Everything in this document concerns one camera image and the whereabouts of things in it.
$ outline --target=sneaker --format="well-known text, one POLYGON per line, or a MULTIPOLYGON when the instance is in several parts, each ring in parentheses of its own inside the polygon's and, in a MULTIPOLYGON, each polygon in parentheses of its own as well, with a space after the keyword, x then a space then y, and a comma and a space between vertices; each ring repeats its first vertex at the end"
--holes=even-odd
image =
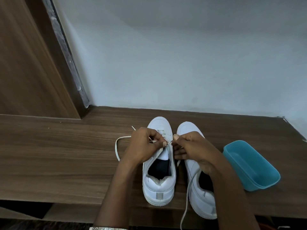
POLYGON ((176 167, 171 145, 173 133, 169 122, 163 117, 154 118, 148 128, 157 130, 168 144, 143 163, 143 193, 151 205, 164 206, 172 200, 175 192, 176 167))
MULTIPOLYGON (((197 131, 204 136, 198 127, 191 122, 184 122, 179 125, 177 134, 183 135, 191 131, 197 131)), ((194 160, 185 160, 185 166, 188 174, 188 190, 187 190, 187 202, 188 197, 193 210, 205 219, 216 219, 216 207, 213 194, 213 185, 210 177, 203 173, 198 163, 194 160)))

